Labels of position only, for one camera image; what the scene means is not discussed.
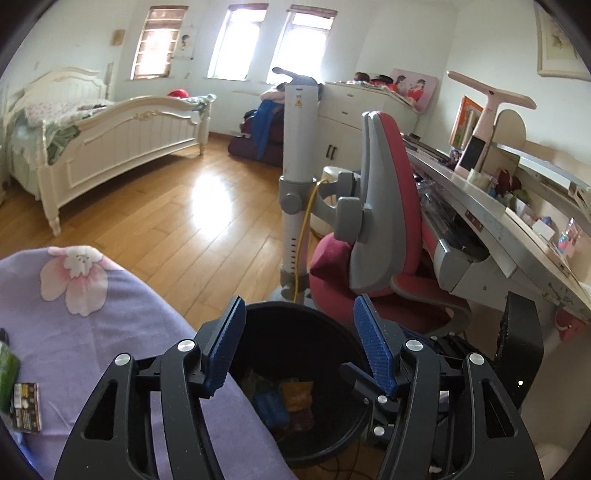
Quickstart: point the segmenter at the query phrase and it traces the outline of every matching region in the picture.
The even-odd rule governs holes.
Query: pink chair
[[[320,310],[353,325],[353,302],[367,293],[378,313],[420,333],[463,331],[467,302],[439,287],[423,244],[433,254],[436,237],[423,222],[413,170],[394,119],[363,115],[362,201],[358,240],[325,236],[312,257],[310,290]]]

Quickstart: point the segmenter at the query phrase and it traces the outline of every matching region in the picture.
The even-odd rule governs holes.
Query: purple blanket
[[[195,334],[153,290],[92,247],[50,247],[0,261],[0,327],[22,362],[20,380],[40,386],[43,432],[27,442],[46,480],[114,357],[160,355]],[[159,399],[154,395],[152,406]],[[230,376],[202,406],[227,480],[296,480]],[[152,425],[160,478],[169,480],[159,408]]]

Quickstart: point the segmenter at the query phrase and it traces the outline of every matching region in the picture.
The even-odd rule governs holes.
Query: trash can
[[[314,382],[314,426],[278,441],[285,461],[305,468],[338,455],[369,419],[368,406],[353,397],[352,387],[339,374],[346,362],[370,372],[361,344],[329,316],[302,305],[269,301],[251,304],[246,311],[246,328],[230,367],[236,382],[251,368],[274,382]]]

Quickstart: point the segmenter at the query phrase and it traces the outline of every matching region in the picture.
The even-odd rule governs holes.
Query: metal screw
[[[470,362],[472,362],[474,365],[482,365],[484,364],[484,357],[479,353],[471,353]]]
[[[195,348],[195,342],[192,340],[183,340],[177,345],[177,348],[181,352],[190,352]]]
[[[115,365],[121,367],[128,364],[130,360],[131,357],[128,353],[122,353],[121,355],[117,355],[117,358],[115,358]]]
[[[413,352],[420,352],[423,350],[423,344],[418,340],[409,340],[407,342],[407,348]]]

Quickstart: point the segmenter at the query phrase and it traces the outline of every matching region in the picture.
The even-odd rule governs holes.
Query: wire
[[[325,466],[322,466],[322,465],[317,465],[317,467],[324,470],[325,472],[337,473],[337,476],[334,477],[333,480],[336,480],[338,478],[338,475],[341,473],[349,473],[351,475],[355,474],[355,475],[362,476],[363,478],[367,478],[368,480],[374,480],[373,477],[371,477],[367,473],[360,472],[359,470],[332,470],[332,469],[326,468]]]
[[[347,480],[351,480],[351,476],[353,475],[353,471],[355,471],[355,467],[357,466],[357,462],[359,461],[359,451],[361,450],[361,438],[357,441],[357,452],[355,453],[355,461],[353,462],[352,470],[349,472],[349,476]]]
[[[310,195],[310,199],[308,200],[308,205],[306,207],[306,212],[304,214],[304,221],[301,224],[300,237],[298,238],[297,248],[295,249],[295,254],[296,254],[295,255],[295,267],[294,267],[295,285],[294,285],[293,303],[297,302],[297,295],[298,295],[298,291],[300,289],[299,263],[300,263],[301,244],[304,240],[304,233],[306,231],[306,225],[308,224],[308,219],[310,218],[310,214],[312,211],[312,205],[314,205],[314,200],[316,199],[316,193],[318,192],[320,185],[322,185],[323,183],[328,183],[328,180],[326,180],[326,179],[320,180],[314,186],[314,190],[312,190],[312,194]]]
[[[337,480],[339,478],[340,475],[340,460],[339,457],[335,457],[336,460],[336,473],[335,473],[335,477],[333,478],[333,480]]]

